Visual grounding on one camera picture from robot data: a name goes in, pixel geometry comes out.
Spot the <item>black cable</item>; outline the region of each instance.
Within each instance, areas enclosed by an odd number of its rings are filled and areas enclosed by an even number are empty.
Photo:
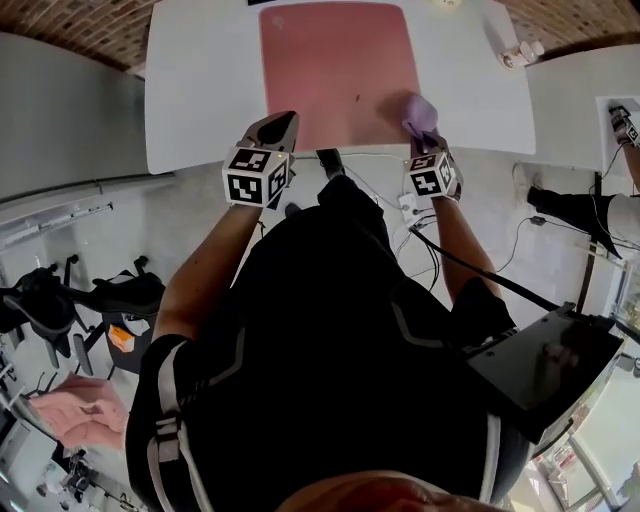
[[[409,277],[413,278],[413,277],[418,277],[421,276],[422,274],[426,274],[427,272],[429,272],[429,270],[435,270],[436,267],[429,267],[425,270],[423,270],[422,272],[418,272],[417,274],[411,274]]]
[[[578,229],[578,228],[574,228],[573,226],[567,226],[565,224],[558,224],[557,222],[552,222],[544,217],[540,217],[541,219],[544,219],[544,224],[553,224],[554,226],[558,226],[561,228],[566,228],[566,229],[571,229],[573,231],[577,231],[578,233],[582,233],[583,235],[590,235],[591,233],[587,233],[586,231],[583,231],[582,229]],[[624,240],[622,240],[621,238],[617,238],[617,237],[611,237],[613,238],[613,240],[619,240],[620,242],[624,242]],[[625,245],[625,244],[621,244],[621,243],[616,243],[613,242],[613,245],[617,245],[618,247],[623,247],[624,249],[631,249],[634,251],[640,251],[640,247],[637,246],[630,246],[630,245]]]
[[[620,153],[620,150],[621,150],[623,147],[625,147],[627,144],[629,144],[629,142],[623,142],[622,144],[620,144],[620,145],[618,146],[618,149],[616,149],[616,152],[614,153],[613,158],[611,159],[611,162],[609,162],[609,167],[607,167],[607,171],[606,171],[606,172],[605,172],[605,173],[600,177],[600,181],[602,181],[603,179],[605,179],[605,178],[607,177],[607,175],[609,174],[609,171],[611,170],[611,168],[613,167],[613,164],[614,164],[614,163],[615,163],[615,161],[616,161],[616,158],[618,158],[618,153]],[[591,185],[591,186],[589,187],[589,192],[588,192],[588,194],[589,194],[590,196],[592,196],[592,195],[593,195],[593,194],[591,193],[591,189],[592,189],[593,187],[595,187],[595,186],[596,186],[596,184],[594,183],[593,185]]]
[[[451,261],[454,261],[458,265],[462,265],[463,267],[468,268],[469,270],[473,270],[476,274],[482,277],[486,277],[487,279],[490,279],[491,281],[499,284],[500,286],[504,286],[508,290],[511,290],[512,292],[517,293],[521,297],[524,297],[525,299],[533,302],[537,306],[540,306],[542,309],[545,309],[547,311],[556,311],[557,309],[560,308],[560,306],[558,306],[557,304],[554,304],[553,302],[543,297],[540,297],[540,295],[533,293],[531,290],[528,290],[524,286],[514,283],[513,281],[510,281],[509,279],[506,279],[492,272],[487,272],[486,270],[482,270],[480,268],[474,267],[473,265],[470,265],[466,261],[461,260],[460,258],[457,258],[450,252],[445,251],[444,249],[438,247],[426,236],[420,233],[420,231],[418,231],[415,227],[409,228],[409,231],[413,233],[415,236],[417,236],[424,244],[438,251],[440,254],[442,254],[446,258],[449,258]]]
[[[438,260],[438,255],[435,253],[433,249],[431,249],[431,257],[433,259],[433,263],[436,267],[435,272],[433,273],[433,281],[431,282],[431,287],[429,288],[429,292],[433,290],[433,287],[438,282],[438,278],[440,277],[440,261]]]
[[[420,223],[421,223],[423,220],[425,220],[425,219],[433,219],[433,218],[435,218],[435,216],[436,216],[436,214],[435,214],[435,213],[433,213],[433,214],[430,214],[430,215],[425,215],[424,217],[420,217],[420,218],[415,222],[414,226],[417,226],[418,224],[420,224]]]
[[[405,239],[402,241],[400,246],[396,249],[396,252],[394,254],[394,256],[396,257],[396,261],[398,260],[398,257],[400,256],[400,251],[402,250],[402,248],[405,245],[407,245],[407,243],[409,242],[409,238],[411,238],[411,233],[407,233],[407,236],[405,237]]]
[[[42,377],[44,377],[44,373],[45,373],[45,372],[42,372],[42,373],[40,374],[40,378],[38,379],[38,383],[36,384],[36,389],[35,389],[36,391],[39,391],[39,390],[40,390],[40,383],[42,382]]]
[[[516,228],[516,241],[513,243],[513,250],[511,251],[511,257],[507,260],[507,262],[504,265],[502,265],[502,267],[500,267],[499,270],[496,270],[496,274],[499,274],[500,272],[502,272],[505,268],[507,268],[507,265],[509,265],[509,263],[513,261],[513,258],[516,255],[516,248],[518,247],[518,238],[520,236],[520,226],[522,226],[524,221],[531,220],[532,218],[533,217],[527,217],[526,219],[522,219],[520,221],[520,224],[518,224],[518,227]]]

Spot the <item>black device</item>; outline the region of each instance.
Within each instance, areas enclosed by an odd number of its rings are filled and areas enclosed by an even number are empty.
[[[459,354],[477,383],[473,392],[526,439],[543,445],[562,429],[588,390],[613,372],[623,340],[610,334],[613,319],[583,315],[456,258],[412,227],[411,233],[444,257],[491,279],[549,313],[521,331],[511,329]]]

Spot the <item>orange object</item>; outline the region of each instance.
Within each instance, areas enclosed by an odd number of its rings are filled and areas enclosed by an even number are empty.
[[[109,340],[123,352],[133,352],[136,338],[117,325],[109,327]]]

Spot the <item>shoe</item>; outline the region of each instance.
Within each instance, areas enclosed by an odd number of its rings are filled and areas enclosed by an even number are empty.
[[[284,207],[284,216],[285,218],[289,218],[292,215],[295,215],[298,212],[301,212],[302,208],[300,208],[296,203],[289,203]]]
[[[316,151],[320,165],[324,167],[324,171],[327,173],[327,178],[331,179],[338,174],[345,174],[344,165],[342,165],[342,158],[336,148],[332,149],[319,149]]]
[[[516,203],[519,206],[526,206],[529,190],[533,188],[542,189],[542,174],[540,172],[527,171],[518,162],[513,166],[513,186],[516,196]]]

